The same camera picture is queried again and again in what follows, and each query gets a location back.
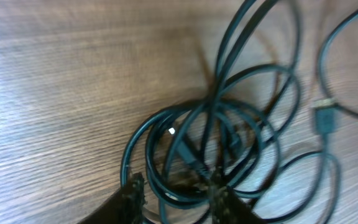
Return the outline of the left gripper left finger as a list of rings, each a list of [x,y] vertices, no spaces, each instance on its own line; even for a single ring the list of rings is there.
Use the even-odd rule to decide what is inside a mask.
[[[141,224],[145,180],[138,172],[79,224]]]

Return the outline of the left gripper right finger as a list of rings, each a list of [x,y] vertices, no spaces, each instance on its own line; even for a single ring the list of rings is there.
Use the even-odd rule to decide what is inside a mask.
[[[224,184],[223,172],[216,169],[208,184],[208,201],[213,224],[266,224]]]

